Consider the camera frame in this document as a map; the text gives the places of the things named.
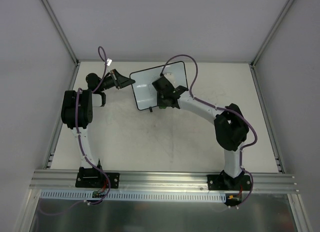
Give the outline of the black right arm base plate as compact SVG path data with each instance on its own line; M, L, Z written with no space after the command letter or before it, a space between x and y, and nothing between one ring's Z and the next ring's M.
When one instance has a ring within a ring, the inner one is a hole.
M208 174L206 178L209 191L249 191L252 188L249 175L240 174L232 178L226 174Z

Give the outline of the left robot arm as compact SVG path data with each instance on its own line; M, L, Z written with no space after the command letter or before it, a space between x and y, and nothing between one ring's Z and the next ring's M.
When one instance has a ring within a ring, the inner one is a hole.
M89 73L85 77L87 89L79 88L64 92L61 120L71 131L80 154L80 170L99 169L101 160L94 151L89 135L89 125L93 122L94 108L106 105L105 91L111 88L123 89L136 81L121 75L116 69L105 72L103 77Z

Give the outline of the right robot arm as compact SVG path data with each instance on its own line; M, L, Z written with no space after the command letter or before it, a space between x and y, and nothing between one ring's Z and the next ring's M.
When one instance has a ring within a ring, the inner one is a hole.
M208 102L192 97L187 87L174 87L165 76L152 82L152 86L156 90L157 105L160 108L182 109L214 125L216 141L224 149L224 185L230 190L239 187L242 183L240 149L249 132L239 107L232 103L219 111Z

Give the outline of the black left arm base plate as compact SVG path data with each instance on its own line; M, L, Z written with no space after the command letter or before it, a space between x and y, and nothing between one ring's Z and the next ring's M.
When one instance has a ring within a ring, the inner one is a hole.
M106 177L95 168L80 167L77 173L75 187L100 189L105 186L106 189L118 189L120 182L120 174L117 172L106 172L110 185Z

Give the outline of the black-framed whiteboard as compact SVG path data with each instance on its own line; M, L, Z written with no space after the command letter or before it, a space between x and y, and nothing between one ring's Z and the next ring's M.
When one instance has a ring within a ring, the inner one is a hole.
M162 76L165 76L175 88L184 86L189 90L186 67L183 61L132 72L129 78L135 80L131 87L138 110L143 111L148 110L149 107L158 107L157 92L152 83Z

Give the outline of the aluminium front rail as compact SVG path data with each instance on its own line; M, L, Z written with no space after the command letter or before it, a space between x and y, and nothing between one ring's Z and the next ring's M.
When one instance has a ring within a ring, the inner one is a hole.
M32 175L30 189L74 189L77 170L37 169ZM119 190L137 192L208 192L213 180L206 172L121 171ZM298 194L300 187L292 174L254 173L254 193Z

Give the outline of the right aluminium frame post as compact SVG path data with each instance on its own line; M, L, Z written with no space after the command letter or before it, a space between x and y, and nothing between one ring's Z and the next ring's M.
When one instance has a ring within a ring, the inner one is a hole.
M286 0L250 65L255 67L296 0Z

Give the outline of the left aluminium frame post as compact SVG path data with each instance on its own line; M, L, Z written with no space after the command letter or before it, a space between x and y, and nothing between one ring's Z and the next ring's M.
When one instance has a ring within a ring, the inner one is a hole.
M78 65L79 64L79 59L77 58L57 16L56 16L56 13L54 12L49 0L40 0L42 6L44 7L44 10L46 11L49 19L51 20L51 23L53 24L56 32L58 33L59 35L59 38L61 39L67 53L69 54L72 62L75 64L75 65Z

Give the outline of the aluminium frame post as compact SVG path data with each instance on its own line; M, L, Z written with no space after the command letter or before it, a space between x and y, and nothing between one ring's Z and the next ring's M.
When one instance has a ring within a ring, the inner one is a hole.
M49 0L40 0L42 6L44 7L44 10L46 11L49 19L51 20L51 23L53 24L56 32L58 33L59 35L59 38L61 39L67 53L69 54L72 62L75 64L75 65L78 65L79 64L79 59L77 58L57 16L56 16L56 13L54 12Z
M286 0L250 65L255 67L296 0Z

